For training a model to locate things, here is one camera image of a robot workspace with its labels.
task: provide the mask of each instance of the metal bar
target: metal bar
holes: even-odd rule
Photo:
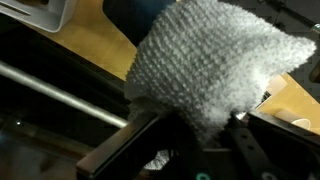
[[[126,120],[68,92],[65,92],[51,84],[48,84],[32,75],[29,75],[17,68],[14,68],[2,61],[0,61],[0,75],[7,77],[19,84],[25,85],[42,94],[45,94],[86,114],[96,117],[104,122],[112,124],[116,127],[122,128],[127,125]]]

